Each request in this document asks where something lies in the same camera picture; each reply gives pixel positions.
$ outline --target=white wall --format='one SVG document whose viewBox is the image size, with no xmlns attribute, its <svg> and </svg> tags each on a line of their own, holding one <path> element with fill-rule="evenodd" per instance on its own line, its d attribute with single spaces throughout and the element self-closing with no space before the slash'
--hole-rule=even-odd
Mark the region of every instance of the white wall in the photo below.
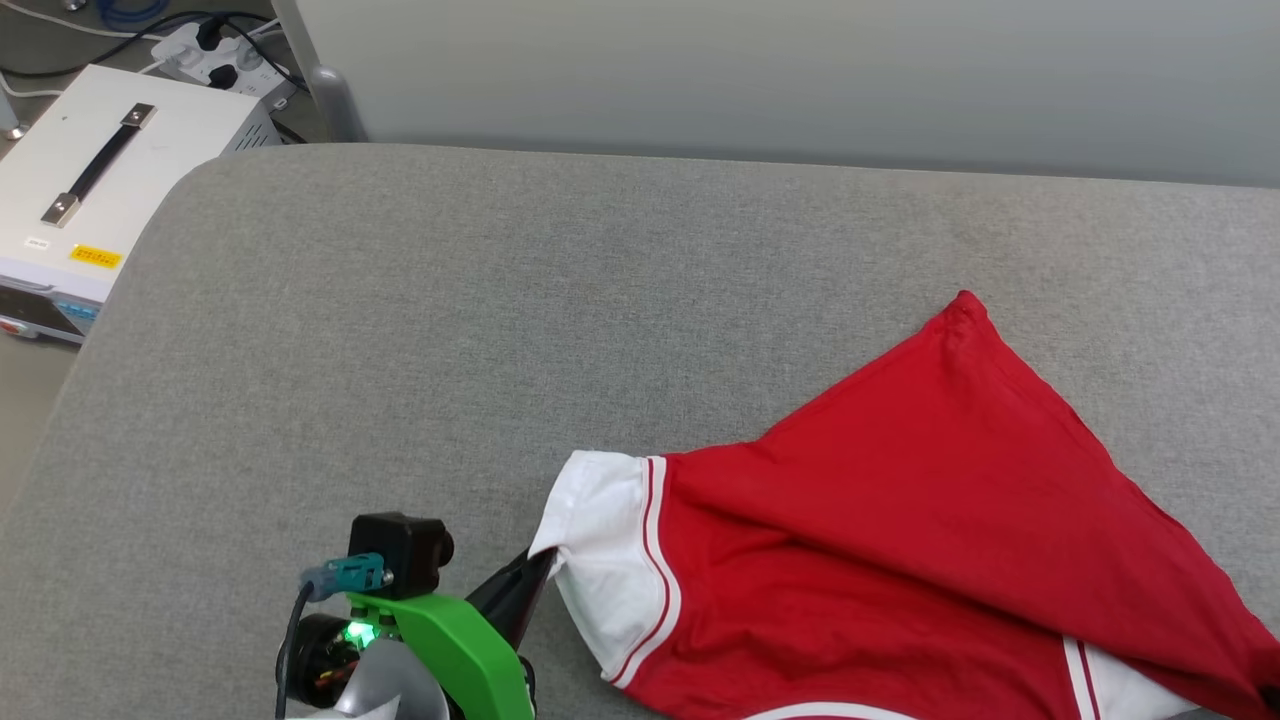
<svg viewBox="0 0 1280 720">
<path fill-rule="evenodd" d="M 297 3 L 376 141 L 1280 186 L 1280 0 Z"/>
</svg>

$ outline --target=gray fabric surface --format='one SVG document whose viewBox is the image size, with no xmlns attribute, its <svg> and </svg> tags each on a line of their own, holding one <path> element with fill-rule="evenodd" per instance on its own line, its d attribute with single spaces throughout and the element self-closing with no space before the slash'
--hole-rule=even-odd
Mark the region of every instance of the gray fabric surface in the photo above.
<svg viewBox="0 0 1280 720">
<path fill-rule="evenodd" d="M 573 448 L 749 438 L 959 288 L 1280 630 L 1280 193 L 311 146 L 156 215 L 3 528 L 5 717 L 266 717 L 307 564 L 444 518 L 461 593 Z M 643 717 L 554 591 L 543 717 Z"/>
</svg>

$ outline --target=red stripe trim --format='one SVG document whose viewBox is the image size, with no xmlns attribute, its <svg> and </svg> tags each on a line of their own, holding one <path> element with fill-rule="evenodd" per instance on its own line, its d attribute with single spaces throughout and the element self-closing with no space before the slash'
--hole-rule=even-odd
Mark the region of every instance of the red stripe trim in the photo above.
<svg viewBox="0 0 1280 720">
<path fill-rule="evenodd" d="M 653 639 L 655 634 L 658 634 L 658 630 L 662 628 L 662 623 L 667 619 L 667 611 L 671 610 L 671 584 L 667 582 L 667 575 L 662 573 L 658 561 L 654 560 L 653 557 L 653 551 L 649 548 L 649 514 L 654 510 L 653 496 L 654 496 L 655 480 L 653 478 L 653 459 L 645 457 L 645 462 L 649 465 L 649 498 L 645 501 L 644 506 L 644 518 L 641 520 L 643 521 L 641 536 L 644 538 L 644 552 L 649 557 L 649 562 L 653 565 L 654 571 L 657 571 L 658 577 L 662 578 L 662 591 L 663 591 L 662 614 L 658 615 L 658 621 L 653 625 L 653 629 L 649 630 L 649 634 L 641 638 L 640 642 L 636 643 L 634 648 L 631 648 L 631 653 L 627 655 L 626 662 L 623 662 L 622 667 L 618 669 L 617 674 L 614 674 L 613 678 L 608 680 L 609 684 L 617 683 L 618 679 L 621 679 L 622 675 L 626 674 L 627 666 L 631 665 L 631 661 L 635 659 L 636 653 L 640 652 L 640 648 L 644 647 L 645 643 L 648 643 L 650 639 Z"/>
<path fill-rule="evenodd" d="M 1089 656 L 1084 652 L 1083 642 L 1075 641 L 1075 647 L 1080 651 L 1080 665 L 1084 667 L 1084 684 L 1089 688 L 1089 702 L 1093 703 L 1093 717 L 1102 720 L 1102 712 L 1098 710 L 1098 694 L 1093 692 L 1093 674 L 1089 673 Z"/>
</svg>

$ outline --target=gray floor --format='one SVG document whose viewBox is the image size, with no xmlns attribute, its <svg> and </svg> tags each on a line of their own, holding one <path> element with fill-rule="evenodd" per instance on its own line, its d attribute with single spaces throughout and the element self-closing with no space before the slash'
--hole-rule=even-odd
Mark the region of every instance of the gray floor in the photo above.
<svg viewBox="0 0 1280 720">
<path fill-rule="evenodd" d="M 90 27 L 101 27 L 97 12 L 90 5 L 78 13 L 67 13 L 60 0 L 13 0 L 15 4 L 40 13 L 65 18 Z M 166 13 L 180 10 L 246 10 L 274 17 L 269 0 L 173 0 Z M 115 46 L 119 40 L 95 37 L 61 28 L 0 6 L 0 65 L 23 70 L 42 72 L 81 64 Z M 151 42 L 137 42 L 104 63 L 123 69 L 140 69 L 151 63 Z M 283 36 L 269 37 L 264 50 L 273 60 L 288 69 L 296 69 Z M 20 79 L 9 78 L 17 91 L 61 88 L 70 78 Z M 18 117 L 33 123 L 52 99 L 10 99 Z M 312 142 L 325 140 L 324 126 L 311 100 L 296 94 L 289 106 L 274 115 Z M 0 161 L 10 145 L 0 141 Z M 4 515 L 18 493 L 31 451 L 35 448 L 52 410 L 58 391 L 76 360 L 76 348 L 69 345 L 27 342 L 0 337 L 0 515 Z"/>
</svg>

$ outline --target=red jersey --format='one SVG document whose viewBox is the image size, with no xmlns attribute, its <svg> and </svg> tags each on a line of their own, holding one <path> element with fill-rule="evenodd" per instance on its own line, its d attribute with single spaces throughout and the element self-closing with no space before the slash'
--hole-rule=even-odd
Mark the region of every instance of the red jersey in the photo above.
<svg viewBox="0 0 1280 720">
<path fill-rule="evenodd" d="M 672 717 L 1280 717 L 1280 643 L 968 292 L 756 441 L 573 454 L 548 547 Z"/>
</svg>

